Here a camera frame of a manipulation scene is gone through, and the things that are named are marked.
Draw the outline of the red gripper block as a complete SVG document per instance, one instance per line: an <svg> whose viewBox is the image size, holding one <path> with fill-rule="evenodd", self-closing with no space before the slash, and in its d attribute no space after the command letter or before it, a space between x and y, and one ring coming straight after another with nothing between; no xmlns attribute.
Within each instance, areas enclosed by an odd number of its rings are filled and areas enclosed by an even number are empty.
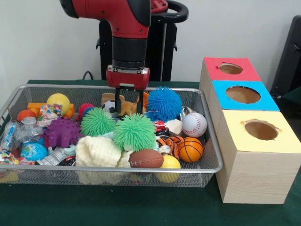
<svg viewBox="0 0 301 226"><path fill-rule="evenodd" d="M115 88L115 110L121 112L120 88L133 87L139 93L137 101L137 113L143 113L143 93L148 85L150 69L122 70L109 65L106 70L106 78L110 87Z"/></svg>

